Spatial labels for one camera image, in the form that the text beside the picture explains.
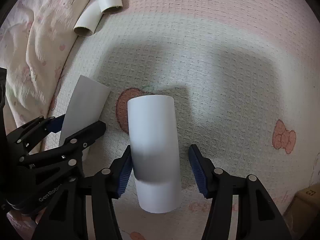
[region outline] white blanket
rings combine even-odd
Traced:
[[[0,66],[7,69],[7,133],[47,116],[73,27],[89,0],[18,0],[0,28]]]

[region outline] cardboard box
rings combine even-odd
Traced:
[[[284,220],[293,239],[299,239],[309,229],[320,212],[320,183],[298,191],[284,213]]]

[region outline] bed sheet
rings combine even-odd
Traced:
[[[123,2],[124,11],[103,16],[93,36],[76,40],[51,114],[65,113],[81,74],[111,88],[100,117],[107,131],[84,162],[93,175],[129,144],[118,102],[145,93],[174,98],[182,205],[143,211],[132,175],[114,201],[126,237],[201,238],[211,203],[188,163],[192,143],[232,175],[257,175],[281,212],[296,191],[319,182],[320,24],[304,0]],[[50,135],[44,148],[58,141]],[[233,222],[237,209],[235,199]],[[230,239],[235,232],[233,224]]]

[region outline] fabric surface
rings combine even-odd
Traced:
[[[89,0],[18,0],[0,28],[0,66],[7,69],[6,131],[47,116]]]
[[[211,201],[199,193],[188,162],[192,143],[232,175],[257,175],[281,212],[296,191],[319,181],[320,24],[304,0],[123,3],[92,37],[76,40],[50,114],[65,113],[80,74],[112,89],[100,118],[107,131],[84,162],[93,175],[129,144],[123,100],[143,93],[174,98],[182,205],[166,214],[143,211],[132,175],[114,201],[126,237],[201,238]],[[58,141],[59,134],[50,135],[44,148]],[[235,198],[232,222],[237,209]],[[235,233],[232,224],[230,239]]]

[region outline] bedding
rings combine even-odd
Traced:
[[[126,100],[164,94],[175,100],[182,205],[150,214],[138,204],[134,178],[114,201],[119,227],[137,240],[195,240],[211,200],[196,186],[188,147],[196,143],[216,167],[255,174],[281,212],[295,192],[320,181],[320,24],[304,0],[123,0],[97,33],[78,38],[50,115],[65,113],[79,76],[111,88],[100,119],[103,138],[90,147],[93,175],[130,143]],[[58,145],[50,135],[44,149]],[[236,234],[235,197],[230,238]]]
[[[18,0],[0,28],[0,66],[7,69],[5,125],[9,133],[47,116],[73,27],[89,0]]]

